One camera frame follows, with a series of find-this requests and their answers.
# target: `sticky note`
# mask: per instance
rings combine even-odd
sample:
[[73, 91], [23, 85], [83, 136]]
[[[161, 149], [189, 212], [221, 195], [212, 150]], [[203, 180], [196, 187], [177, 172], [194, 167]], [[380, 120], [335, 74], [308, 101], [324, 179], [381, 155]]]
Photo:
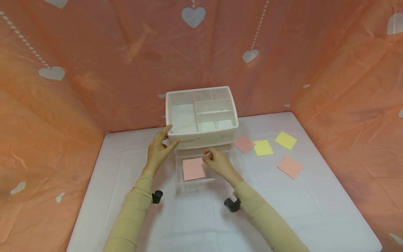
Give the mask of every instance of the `sticky note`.
[[203, 170], [202, 158], [186, 159], [182, 161], [182, 164], [183, 164], [183, 179], [185, 181], [206, 177], [206, 174]]
[[234, 141], [234, 145], [242, 151], [244, 154], [248, 153], [253, 146], [255, 146], [255, 143], [252, 142], [249, 138], [247, 138], [245, 135], [242, 135], [240, 138]]
[[274, 154], [272, 147], [267, 140], [255, 141], [255, 152], [256, 156], [265, 156]]
[[283, 160], [277, 165], [277, 168], [282, 170], [292, 179], [296, 179], [298, 174], [302, 171], [303, 166], [289, 156], [285, 156]]
[[293, 138], [287, 133], [280, 132], [279, 136], [276, 138], [275, 142], [281, 146], [291, 150], [296, 143], [297, 139]]

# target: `pink sticky note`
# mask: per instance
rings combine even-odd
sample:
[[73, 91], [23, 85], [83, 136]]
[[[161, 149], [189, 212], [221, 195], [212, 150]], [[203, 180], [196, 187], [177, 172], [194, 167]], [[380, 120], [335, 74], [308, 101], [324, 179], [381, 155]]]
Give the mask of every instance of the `pink sticky note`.
[[296, 179], [298, 174], [302, 171], [303, 166], [289, 156], [285, 156], [277, 165], [277, 168], [285, 172], [285, 174], [292, 179]]
[[182, 161], [183, 164], [183, 179], [192, 180], [206, 177], [203, 170], [203, 159], [194, 158]]
[[255, 146], [255, 143], [252, 142], [249, 138], [247, 138], [245, 135], [242, 135], [240, 138], [234, 141], [234, 145], [242, 151], [244, 154], [248, 153], [253, 146]]

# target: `table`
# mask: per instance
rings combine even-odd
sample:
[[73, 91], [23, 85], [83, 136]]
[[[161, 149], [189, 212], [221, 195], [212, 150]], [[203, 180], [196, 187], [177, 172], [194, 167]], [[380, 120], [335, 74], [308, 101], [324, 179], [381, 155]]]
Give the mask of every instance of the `table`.
[[[147, 160], [147, 146], [157, 128], [109, 133], [95, 165], [68, 252], [98, 252], [106, 242], [125, 194]], [[274, 142], [284, 131], [298, 139], [289, 151]], [[379, 252], [382, 246], [293, 113], [239, 118], [237, 137], [269, 140], [274, 155], [257, 157], [236, 149], [244, 179], [287, 221], [311, 252]], [[276, 166], [289, 155], [304, 169], [292, 180]], [[226, 183], [179, 193], [171, 155], [160, 168], [153, 190], [162, 190], [153, 204], [137, 251], [270, 251], [241, 211], [230, 213], [223, 202], [232, 197]]]

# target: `orange fabric backdrop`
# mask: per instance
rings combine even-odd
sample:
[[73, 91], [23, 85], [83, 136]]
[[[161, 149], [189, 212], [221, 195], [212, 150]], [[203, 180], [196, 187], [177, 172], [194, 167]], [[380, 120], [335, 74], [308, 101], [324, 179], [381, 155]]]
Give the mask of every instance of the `orange fabric backdrop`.
[[403, 237], [401, 16], [388, 29], [403, 0], [0, 10], [0, 251], [64, 251], [103, 133], [164, 125], [167, 91], [222, 85], [240, 117], [293, 111], [385, 251], [401, 248], [389, 235]]

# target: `white heart pattern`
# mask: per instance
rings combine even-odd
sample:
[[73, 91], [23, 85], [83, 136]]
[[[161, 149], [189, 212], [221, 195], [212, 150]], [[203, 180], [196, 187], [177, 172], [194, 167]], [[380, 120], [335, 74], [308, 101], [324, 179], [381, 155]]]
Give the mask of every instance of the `white heart pattern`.
[[17, 185], [16, 188], [14, 188], [14, 189], [12, 189], [12, 190], [10, 191], [10, 194], [16, 194], [17, 192], [21, 192], [22, 190], [25, 189], [26, 184], [27, 184], [27, 183], [26, 183], [25, 181], [20, 182], [20, 183]]
[[39, 75], [48, 79], [61, 81], [64, 78], [65, 71], [62, 67], [52, 67], [51, 69], [39, 69]]
[[394, 233], [389, 233], [390, 236], [392, 236], [392, 238], [399, 243], [400, 245], [403, 245], [403, 239], [400, 238], [399, 236], [395, 235]]
[[403, 32], [403, 13], [395, 13], [388, 22], [388, 35]]
[[64, 196], [64, 192], [60, 193], [59, 196], [56, 197], [56, 202], [60, 203], [60, 201], [62, 201], [63, 196]]
[[258, 50], [253, 50], [253, 51], [247, 51], [243, 54], [242, 59], [243, 61], [245, 61], [246, 63], [248, 63], [249, 61], [253, 60], [254, 58], [256, 58], [256, 56], [259, 54]]
[[197, 9], [186, 7], [182, 11], [183, 20], [192, 28], [196, 28], [205, 16], [206, 11], [203, 7], [198, 7]]
[[48, 2], [51, 5], [54, 5], [56, 7], [59, 7], [60, 9], [63, 9], [63, 7], [67, 3], [67, 0], [45, 0], [45, 2]]

